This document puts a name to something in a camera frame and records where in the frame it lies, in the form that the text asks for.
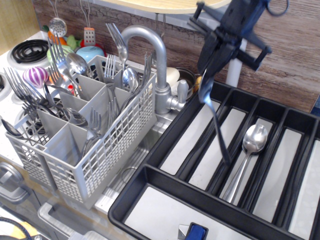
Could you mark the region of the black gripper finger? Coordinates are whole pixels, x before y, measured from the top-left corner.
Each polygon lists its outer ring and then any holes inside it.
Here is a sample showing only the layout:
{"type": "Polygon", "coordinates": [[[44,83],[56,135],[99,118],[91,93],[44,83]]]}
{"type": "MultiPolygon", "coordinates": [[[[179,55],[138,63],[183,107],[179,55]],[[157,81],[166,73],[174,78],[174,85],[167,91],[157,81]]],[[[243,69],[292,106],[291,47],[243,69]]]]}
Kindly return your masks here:
{"type": "Polygon", "coordinates": [[[214,77],[232,58],[237,47],[230,43],[221,43],[217,53],[217,72],[214,72],[213,75],[209,74],[209,71],[206,70],[206,79],[209,80],[211,77],[214,77]]]}
{"type": "Polygon", "coordinates": [[[210,32],[205,38],[197,63],[197,70],[201,75],[205,73],[205,70],[208,70],[211,75],[218,71],[217,54],[219,48],[220,40],[218,39],[218,36],[214,32],[210,32]]]}

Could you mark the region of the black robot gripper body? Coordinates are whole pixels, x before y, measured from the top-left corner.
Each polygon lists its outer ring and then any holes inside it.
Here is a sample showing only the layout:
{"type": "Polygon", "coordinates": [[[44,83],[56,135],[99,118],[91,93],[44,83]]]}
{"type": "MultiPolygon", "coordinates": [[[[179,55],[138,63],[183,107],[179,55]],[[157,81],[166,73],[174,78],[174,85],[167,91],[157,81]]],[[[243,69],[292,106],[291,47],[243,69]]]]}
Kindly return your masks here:
{"type": "Polygon", "coordinates": [[[198,2],[197,9],[188,24],[201,33],[204,38],[210,32],[214,32],[220,44],[229,43],[236,46],[231,60],[237,58],[256,71],[265,56],[272,52],[272,49],[254,33],[254,26],[265,10],[273,17],[284,15],[290,2],[286,2],[286,8],[282,12],[272,11],[269,4],[269,0],[232,0],[226,11],[221,13],[207,6],[204,2],[198,2]],[[240,49],[243,39],[261,49],[257,58],[240,49]]]}

